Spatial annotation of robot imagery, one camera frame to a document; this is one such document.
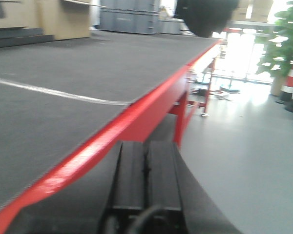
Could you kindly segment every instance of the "red table frame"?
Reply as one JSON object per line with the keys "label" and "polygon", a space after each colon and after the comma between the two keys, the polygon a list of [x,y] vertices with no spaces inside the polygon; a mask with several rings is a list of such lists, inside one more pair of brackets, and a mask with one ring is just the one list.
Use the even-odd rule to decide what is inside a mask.
{"label": "red table frame", "polygon": [[[207,103],[202,105],[198,102],[188,102],[188,72],[194,63],[200,62],[203,68],[213,63],[215,52],[211,52],[217,49],[217,44],[218,42],[213,44],[156,89],[126,108],[117,118],[3,208],[0,211],[0,234],[5,232],[21,208],[51,196],[82,177],[104,158],[117,141],[144,142],[167,113],[177,115],[174,141],[180,146],[184,130],[195,110],[200,106],[207,108]],[[186,116],[187,104],[192,104],[192,109]]]}

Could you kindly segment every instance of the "plastic storage box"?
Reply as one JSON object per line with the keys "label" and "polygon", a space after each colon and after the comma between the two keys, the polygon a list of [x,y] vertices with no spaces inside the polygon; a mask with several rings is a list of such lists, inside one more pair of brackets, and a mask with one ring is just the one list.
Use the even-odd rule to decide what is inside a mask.
{"label": "plastic storage box", "polygon": [[155,34],[158,32],[158,13],[101,9],[100,29],[106,31]]}
{"label": "plastic storage box", "polygon": [[116,10],[158,12],[160,0],[101,0],[101,5]]}

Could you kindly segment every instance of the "table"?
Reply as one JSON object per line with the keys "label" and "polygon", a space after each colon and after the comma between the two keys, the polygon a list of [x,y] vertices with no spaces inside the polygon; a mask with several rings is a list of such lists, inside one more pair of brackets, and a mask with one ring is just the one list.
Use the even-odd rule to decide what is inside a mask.
{"label": "table", "polygon": [[143,142],[171,110],[180,144],[187,72],[196,61],[208,66],[217,43],[97,31],[1,48],[0,234],[20,208],[83,176],[118,140]]}

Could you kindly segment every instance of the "cardboard box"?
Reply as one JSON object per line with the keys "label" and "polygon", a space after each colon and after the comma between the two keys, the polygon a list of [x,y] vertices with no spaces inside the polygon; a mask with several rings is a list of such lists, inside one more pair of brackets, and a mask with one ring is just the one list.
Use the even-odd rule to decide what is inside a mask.
{"label": "cardboard box", "polygon": [[254,8],[268,9],[270,11],[273,0],[253,0]]}
{"label": "cardboard box", "polygon": [[250,0],[239,0],[238,8],[248,8],[250,2]]}
{"label": "cardboard box", "polygon": [[22,0],[0,1],[0,5],[3,12],[3,18],[0,18],[0,29],[28,26]]}
{"label": "cardboard box", "polygon": [[91,0],[40,0],[39,25],[56,40],[90,36]]}
{"label": "cardboard box", "polygon": [[25,10],[26,25],[29,28],[39,28],[39,13],[37,0],[22,0]]}
{"label": "cardboard box", "polygon": [[252,16],[253,15],[263,15],[268,16],[270,12],[270,8],[253,8]]}
{"label": "cardboard box", "polygon": [[267,23],[269,11],[267,9],[253,10],[251,21]]}
{"label": "cardboard box", "polygon": [[246,11],[247,11],[247,8],[236,8],[232,13],[231,20],[246,21],[245,19]]}

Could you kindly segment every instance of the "floor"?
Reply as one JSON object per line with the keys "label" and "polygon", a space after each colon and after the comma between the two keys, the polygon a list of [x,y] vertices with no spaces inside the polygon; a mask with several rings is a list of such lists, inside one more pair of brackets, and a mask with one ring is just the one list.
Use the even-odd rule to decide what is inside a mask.
{"label": "floor", "polygon": [[212,98],[195,115],[181,153],[211,198],[245,234],[293,234],[293,114],[268,85]]}

